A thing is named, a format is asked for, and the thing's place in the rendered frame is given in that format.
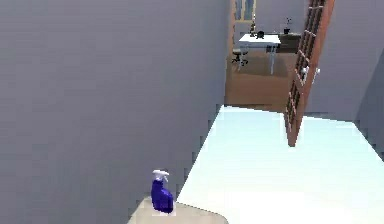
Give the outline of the wooden framed window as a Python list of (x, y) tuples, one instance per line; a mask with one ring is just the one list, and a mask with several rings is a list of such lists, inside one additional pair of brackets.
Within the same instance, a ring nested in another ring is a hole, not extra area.
[(255, 9), (257, 0), (234, 0), (235, 19), (237, 21), (251, 22), (255, 19)]

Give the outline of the blue spray bottle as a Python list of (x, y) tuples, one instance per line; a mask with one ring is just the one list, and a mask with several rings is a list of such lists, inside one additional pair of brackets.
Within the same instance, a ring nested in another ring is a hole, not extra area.
[(168, 182), (169, 173), (164, 170), (153, 170), (154, 179), (152, 181), (151, 199), (153, 208), (159, 212), (170, 214), (173, 212), (173, 195), (165, 188)]

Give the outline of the beige rounded counter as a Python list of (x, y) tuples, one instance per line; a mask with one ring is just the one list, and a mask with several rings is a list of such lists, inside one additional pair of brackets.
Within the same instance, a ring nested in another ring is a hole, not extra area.
[(146, 197), (132, 213), (127, 224), (229, 224), (227, 219), (211, 211), (174, 202), (172, 213), (156, 211), (150, 197)]

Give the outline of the dark brown cabinet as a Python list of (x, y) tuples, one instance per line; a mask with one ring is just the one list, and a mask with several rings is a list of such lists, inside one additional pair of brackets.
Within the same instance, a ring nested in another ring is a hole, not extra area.
[(279, 34), (280, 45), (277, 47), (278, 53), (296, 53), (299, 47), (300, 34)]

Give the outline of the black office chair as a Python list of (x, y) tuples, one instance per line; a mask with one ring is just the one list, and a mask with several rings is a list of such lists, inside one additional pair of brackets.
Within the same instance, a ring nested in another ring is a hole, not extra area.
[(232, 50), (232, 54), (233, 54), (233, 58), (231, 59), (232, 63), (238, 63), (241, 66), (248, 63), (248, 60), (245, 58), (245, 56), (248, 54), (247, 51), (243, 51), (240, 48), (236, 48)]

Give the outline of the white desk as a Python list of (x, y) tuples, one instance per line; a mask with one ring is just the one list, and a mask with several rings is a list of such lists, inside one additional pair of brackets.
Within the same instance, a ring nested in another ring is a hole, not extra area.
[(281, 44), (277, 34), (265, 34), (263, 38), (252, 37), (250, 34), (244, 34), (238, 41), (240, 49), (249, 51), (250, 49), (270, 48), (270, 74), (274, 73), (274, 62), (277, 47)]

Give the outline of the brown panelled room door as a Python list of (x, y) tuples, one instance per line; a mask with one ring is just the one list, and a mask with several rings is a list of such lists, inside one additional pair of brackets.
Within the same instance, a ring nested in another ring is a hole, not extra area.
[[(287, 141), (290, 147), (296, 145), (300, 126), (315, 80), (328, 25), (333, 13), (335, 0), (308, 0), (304, 30), (297, 50), (297, 59), (290, 77), (290, 88), (285, 105), (284, 120)], [(307, 74), (302, 68), (309, 66)]]

